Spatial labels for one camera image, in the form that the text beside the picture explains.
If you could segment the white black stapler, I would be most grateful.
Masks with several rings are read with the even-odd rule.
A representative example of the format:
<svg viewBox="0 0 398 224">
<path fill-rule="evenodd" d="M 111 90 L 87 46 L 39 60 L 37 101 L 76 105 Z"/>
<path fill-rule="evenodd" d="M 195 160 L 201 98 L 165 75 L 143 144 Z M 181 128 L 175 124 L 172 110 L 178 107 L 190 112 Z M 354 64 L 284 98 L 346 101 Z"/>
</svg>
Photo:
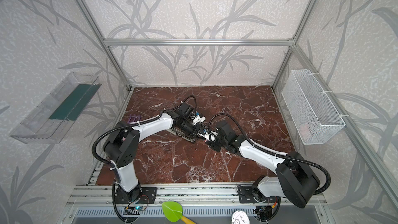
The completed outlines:
<svg viewBox="0 0 398 224">
<path fill-rule="evenodd" d="M 184 136 L 184 133 L 183 133 L 182 131 L 180 131 L 180 130 L 178 130 L 178 129 L 175 129 L 175 128 L 167 129 L 167 131 L 168 131 L 169 133 L 173 134 L 173 135 L 178 136 L 178 137 Z"/>
</svg>

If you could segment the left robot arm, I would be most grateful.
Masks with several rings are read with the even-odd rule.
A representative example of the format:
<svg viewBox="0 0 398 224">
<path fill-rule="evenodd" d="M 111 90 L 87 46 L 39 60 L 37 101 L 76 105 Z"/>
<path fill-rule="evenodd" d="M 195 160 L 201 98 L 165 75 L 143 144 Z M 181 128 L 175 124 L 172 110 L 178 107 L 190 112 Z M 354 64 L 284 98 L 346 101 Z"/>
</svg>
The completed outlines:
<svg viewBox="0 0 398 224">
<path fill-rule="evenodd" d="M 196 141 L 206 134 L 204 115 L 182 102 L 178 107 L 163 110 L 155 117 L 127 123 L 120 121 L 115 128 L 100 135 L 93 143 L 93 157 L 108 165 L 114 172 L 118 192 L 113 196 L 123 197 L 128 203 L 137 201 L 143 194 L 135 174 L 133 161 L 139 143 L 161 131 L 177 129 L 177 135 Z"/>
</svg>

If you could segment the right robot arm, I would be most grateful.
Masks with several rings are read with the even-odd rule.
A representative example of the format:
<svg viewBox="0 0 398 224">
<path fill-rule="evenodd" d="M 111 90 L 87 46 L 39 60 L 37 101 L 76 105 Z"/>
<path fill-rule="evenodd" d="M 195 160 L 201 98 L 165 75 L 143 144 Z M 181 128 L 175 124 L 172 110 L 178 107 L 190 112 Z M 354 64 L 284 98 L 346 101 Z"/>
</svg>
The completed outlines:
<svg viewBox="0 0 398 224">
<path fill-rule="evenodd" d="M 254 182 L 252 190 L 259 202 L 275 196 L 304 208 L 312 196 L 323 193 L 331 185 L 331 175 L 321 165 L 305 160 L 296 151 L 278 152 L 256 143 L 243 133 L 238 135 L 225 120 L 217 123 L 215 131 L 207 127 L 199 134 L 215 151 L 223 147 L 277 175 L 277 178 L 262 177 Z"/>
</svg>

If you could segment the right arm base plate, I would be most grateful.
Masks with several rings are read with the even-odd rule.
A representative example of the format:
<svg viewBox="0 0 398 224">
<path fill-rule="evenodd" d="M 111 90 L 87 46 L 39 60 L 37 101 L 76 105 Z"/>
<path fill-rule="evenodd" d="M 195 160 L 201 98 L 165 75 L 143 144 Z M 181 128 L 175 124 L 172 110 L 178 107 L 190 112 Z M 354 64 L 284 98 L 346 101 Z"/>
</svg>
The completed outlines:
<svg viewBox="0 0 398 224">
<path fill-rule="evenodd" d="M 240 203 L 272 203 L 277 202 L 277 197 L 266 197 L 259 190 L 253 189 L 251 186 L 238 185 L 236 187 Z"/>
</svg>

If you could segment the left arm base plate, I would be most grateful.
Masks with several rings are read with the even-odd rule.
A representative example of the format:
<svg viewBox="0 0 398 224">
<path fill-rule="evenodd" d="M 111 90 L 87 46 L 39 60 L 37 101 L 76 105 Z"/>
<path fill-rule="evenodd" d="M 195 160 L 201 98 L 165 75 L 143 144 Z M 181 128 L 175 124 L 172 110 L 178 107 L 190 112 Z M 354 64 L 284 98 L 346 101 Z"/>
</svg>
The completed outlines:
<svg viewBox="0 0 398 224">
<path fill-rule="evenodd" d="M 139 187 L 128 193 L 117 186 L 114 202 L 116 204 L 154 204 L 157 189 L 157 187 Z"/>
</svg>

